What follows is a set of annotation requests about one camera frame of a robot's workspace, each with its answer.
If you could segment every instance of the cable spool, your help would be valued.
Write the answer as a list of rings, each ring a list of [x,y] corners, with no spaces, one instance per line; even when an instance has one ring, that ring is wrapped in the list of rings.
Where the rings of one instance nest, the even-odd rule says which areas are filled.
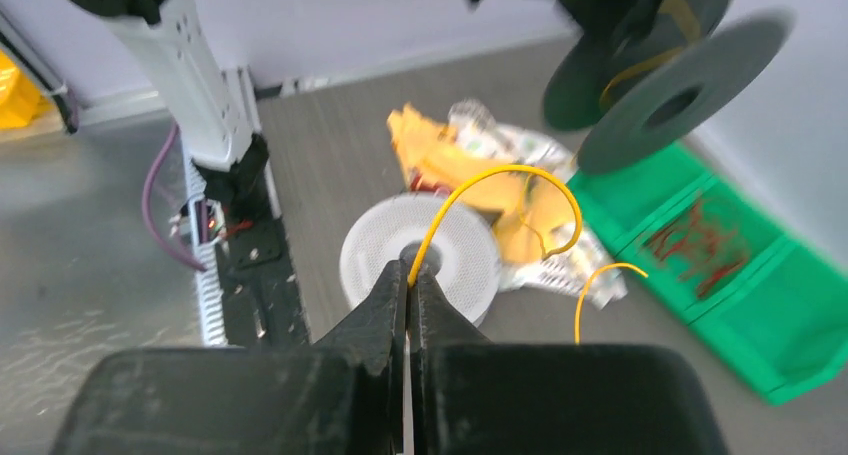
[[[544,99],[555,129],[594,125],[577,152],[585,173],[620,170],[688,134],[748,86],[789,33],[782,13],[713,35],[731,0],[664,0],[651,33],[622,47],[583,37]]]
[[[364,300],[391,260],[411,265],[444,198],[404,193],[371,207],[342,245],[339,272],[351,308]],[[498,290],[501,261],[489,225],[477,212],[454,204],[427,251],[422,270],[435,274],[445,297],[475,326]]]

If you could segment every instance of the metal floor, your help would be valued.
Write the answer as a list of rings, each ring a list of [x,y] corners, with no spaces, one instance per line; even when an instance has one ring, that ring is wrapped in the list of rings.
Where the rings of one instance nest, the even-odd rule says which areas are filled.
[[[47,453],[109,353],[200,344],[192,275],[161,253],[140,214],[168,123],[7,142],[0,133],[0,454]],[[154,199],[159,220],[182,205],[183,180],[175,150]]]
[[[476,97],[499,120],[544,131],[541,96],[569,46],[541,44],[260,103],[313,338],[348,312],[338,275],[348,229],[403,189],[385,124],[389,112],[411,102],[443,120],[454,102]],[[570,142],[574,147],[578,140]],[[766,406],[630,282],[623,301],[585,312],[586,340],[659,344],[682,353],[700,374],[733,453],[848,453],[848,376],[787,405]],[[535,290],[501,294],[482,330],[497,341],[570,342],[574,305],[573,298]]]

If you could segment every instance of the white wall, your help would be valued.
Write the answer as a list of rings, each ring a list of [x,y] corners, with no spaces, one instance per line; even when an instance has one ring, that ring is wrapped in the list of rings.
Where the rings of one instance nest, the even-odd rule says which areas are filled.
[[[702,138],[752,196],[848,267],[848,0],[735,0],[726,22],[774,6],[795,12],[791,38]]]
[[[197,0],[219,64],[248,64],[258,86],[562,27],[554,0]],[[84,99],[148,86],[94,17],[66,0],[0,0]]]

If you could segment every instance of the white spool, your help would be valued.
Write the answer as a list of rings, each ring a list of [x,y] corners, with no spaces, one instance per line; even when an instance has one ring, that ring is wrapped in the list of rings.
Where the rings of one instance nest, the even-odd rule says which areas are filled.
[[[383,200],[356,221],[339,259],[342,288],[351,308],[368,296],[386,263],[404,251],[412,254],[411,261],[415,244],[424,239],[444,200],[432,193],[405,193]],[[500,280],[500,254],[491,229],[477,212],[457,202],[430,247],[428,254],[435,254],[435,259],[428,256],[427,262],[438,267],[436,280],[448,301],[479,326]]]

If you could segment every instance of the yellow container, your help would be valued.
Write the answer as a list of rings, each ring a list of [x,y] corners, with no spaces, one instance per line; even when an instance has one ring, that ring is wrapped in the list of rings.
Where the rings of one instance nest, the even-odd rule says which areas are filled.
[[[41,92],[0,53],[0,129],[26,127],[38,113]]]

